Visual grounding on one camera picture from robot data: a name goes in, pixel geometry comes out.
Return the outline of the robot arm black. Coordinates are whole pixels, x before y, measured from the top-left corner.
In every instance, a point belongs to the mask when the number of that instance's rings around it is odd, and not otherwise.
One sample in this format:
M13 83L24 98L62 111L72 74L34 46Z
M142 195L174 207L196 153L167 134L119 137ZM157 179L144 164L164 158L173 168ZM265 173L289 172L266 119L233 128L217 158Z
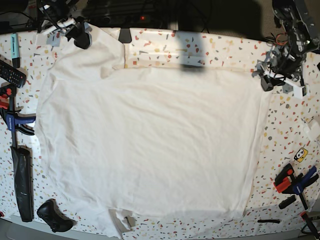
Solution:
M38 0L39 28L38 34L54 41L58 37L73 40L76 47L88 49L91 36L86 30L86 20L82 16L73 17L71 9L77 0Z
M281 86L284 93L297 99L310 94L304 81L303 64L307 53L320 48L320 34L303 0L273 0L272 8L278 25L285 30L287 40L276 42L258 61L253 76L260 77L265 92Z

